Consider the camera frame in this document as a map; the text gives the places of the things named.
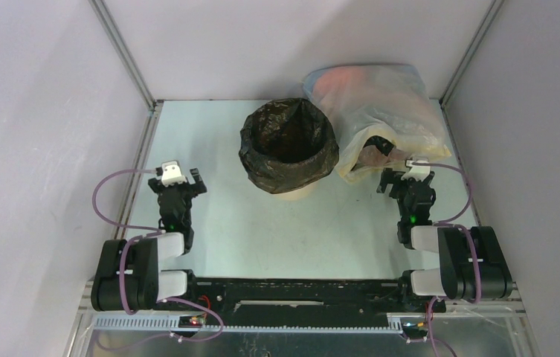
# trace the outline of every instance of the black trash bag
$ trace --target black trash bag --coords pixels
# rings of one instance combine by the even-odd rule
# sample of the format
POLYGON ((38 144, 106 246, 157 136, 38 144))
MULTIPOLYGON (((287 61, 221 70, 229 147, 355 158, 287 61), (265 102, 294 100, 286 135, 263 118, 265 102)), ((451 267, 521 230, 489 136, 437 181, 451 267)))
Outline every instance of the black trash bag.
POLYGON ((285 193, 328 176, 338 162, 332 124, 307 99, 272 100, 240 130, 240 161, 249 180, 268 193, 285 193))

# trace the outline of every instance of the trash bin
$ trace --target trash bin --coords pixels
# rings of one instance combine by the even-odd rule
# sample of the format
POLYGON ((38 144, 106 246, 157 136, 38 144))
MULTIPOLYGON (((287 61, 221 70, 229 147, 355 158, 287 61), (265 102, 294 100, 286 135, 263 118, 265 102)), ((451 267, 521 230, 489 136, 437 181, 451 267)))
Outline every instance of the trash bin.
POLYGON ((281 195, 286 199, 305 196, 313 188, 309 185, 328 176, 338 162, 332 125, 303 98, 261 106, 245 120, 240 138, 240 161, 249 180, 274 195, 292 193, 281 195))

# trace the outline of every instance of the gray wall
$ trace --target gray wall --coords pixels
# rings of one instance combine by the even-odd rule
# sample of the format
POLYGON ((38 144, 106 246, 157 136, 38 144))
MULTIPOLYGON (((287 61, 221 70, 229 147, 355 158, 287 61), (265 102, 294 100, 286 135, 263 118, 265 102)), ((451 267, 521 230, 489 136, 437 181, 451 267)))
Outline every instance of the gray wall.
POLYGON ((146 116, 88 1, 0 0, 0 356, 62 355, 146 116))
POLYGON ((448 109, 543 356, 560 356, 560 1, 508 1, 448 109))

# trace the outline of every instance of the wall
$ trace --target wall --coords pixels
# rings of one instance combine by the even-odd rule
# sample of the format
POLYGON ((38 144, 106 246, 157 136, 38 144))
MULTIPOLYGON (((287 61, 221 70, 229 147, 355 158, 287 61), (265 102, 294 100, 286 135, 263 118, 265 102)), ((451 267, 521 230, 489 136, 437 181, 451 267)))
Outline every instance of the wall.
POLYGON ((543 356, 560 356, 560 1, 508 1, 450 122, 543 356))
POLYGON ((62 355, 146 116, 86 0, 0 1, 0 356, 62 355))
POLYGON ((107 1, 158 99, 301 95, 311 71, 415 65, 442 96, 492 0, 107 1))

